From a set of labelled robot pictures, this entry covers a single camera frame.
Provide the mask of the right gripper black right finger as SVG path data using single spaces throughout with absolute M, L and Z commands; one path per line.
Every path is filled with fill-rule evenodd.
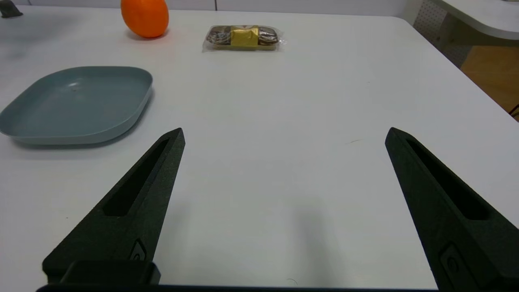
M 409 133 L 392 127 L 385 146 L 436 286 L 516 290 L 517 227 Z

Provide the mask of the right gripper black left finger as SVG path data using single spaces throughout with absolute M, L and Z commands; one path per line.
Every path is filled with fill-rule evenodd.
M 153 263 L 185 139 L 162 135 L 44 259 L 48 284 L 157 284 Z

